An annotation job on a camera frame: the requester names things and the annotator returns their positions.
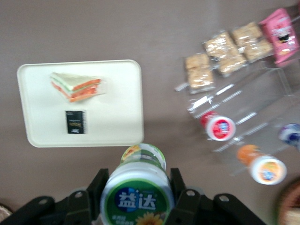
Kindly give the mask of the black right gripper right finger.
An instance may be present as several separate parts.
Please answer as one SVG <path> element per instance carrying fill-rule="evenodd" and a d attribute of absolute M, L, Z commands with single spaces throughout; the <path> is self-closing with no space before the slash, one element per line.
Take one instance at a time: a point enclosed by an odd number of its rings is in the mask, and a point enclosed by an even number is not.
<path fill-rule="evenodd" d="M 253 211 L 237 197 L 228 193 L 209 199 L 187 188 L 180 170 L 170 171 L 175 207 L 170 212 L 171 225 L 263 225 Z"/>

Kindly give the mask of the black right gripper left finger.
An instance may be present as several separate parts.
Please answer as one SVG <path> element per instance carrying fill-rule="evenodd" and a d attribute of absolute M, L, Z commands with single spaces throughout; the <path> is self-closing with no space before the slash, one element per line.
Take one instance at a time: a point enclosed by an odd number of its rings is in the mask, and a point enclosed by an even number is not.
<path fill-rule="evenodd" d="M 74 191 L 58 202 L 50 196 L 36 197 L 1 224 L 91 225 L 100 214 L 100 197 L 108 178 L 108 169 L 100 169 L 86 189 Z"/>

